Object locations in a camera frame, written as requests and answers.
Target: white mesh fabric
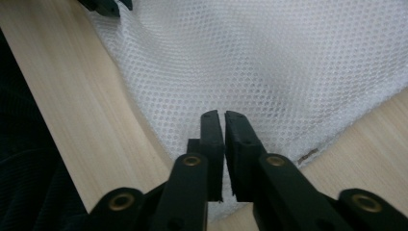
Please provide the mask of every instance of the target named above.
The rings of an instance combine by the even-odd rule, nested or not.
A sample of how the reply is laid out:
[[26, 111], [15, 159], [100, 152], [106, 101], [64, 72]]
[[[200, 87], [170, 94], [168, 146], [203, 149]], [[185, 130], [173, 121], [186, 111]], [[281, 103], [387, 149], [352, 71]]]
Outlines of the white mesh fabric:
[[[89, 18], [173, 159], [217, 109], [245, 114], [266, 150], [304, 165], [408, 84], [405, 0], [118, 5], [120, 19]], [[236, 208], [225, 188], [211, 218]]]

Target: metal rivet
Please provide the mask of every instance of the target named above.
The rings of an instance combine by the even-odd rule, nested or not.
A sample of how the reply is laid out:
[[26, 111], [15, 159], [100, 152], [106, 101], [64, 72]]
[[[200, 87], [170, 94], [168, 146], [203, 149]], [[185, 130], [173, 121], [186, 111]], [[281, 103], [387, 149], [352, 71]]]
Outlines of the metal rivet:
[[135, 198], [128, 192], [117, 194], [109, 201], [109, 208], [113, 211], [122, 211], [129, 208], [135, 202]]
[[186, 157], [183, 160], [184, 165], [186, 166], [196, 166], [200, 164], [201, 160], [198, 157], [190, 156]]
[[285, 164], [285, 160], [280, 157], [271, 156], [267, 158], [267, 161], [270, 165], [280, 167]]
[[381, 204], [367, 195], [354, 194], [351, 199], [360, 209], [367, 212], [378, 213], [382, 210]]

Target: white towel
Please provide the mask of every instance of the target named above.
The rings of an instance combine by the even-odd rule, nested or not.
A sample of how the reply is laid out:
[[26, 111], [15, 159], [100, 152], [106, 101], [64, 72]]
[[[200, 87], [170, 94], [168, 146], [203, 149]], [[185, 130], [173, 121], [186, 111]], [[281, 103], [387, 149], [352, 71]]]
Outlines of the white towel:
[[[89, 18], [172, 159], [217, 109], [245, 114], [266, 150], [302, 166], [408, 84], [406, 0], [118, 5], [120, 19]], [[238, 208], [229, 185], [225, 174], [210, 219]]]

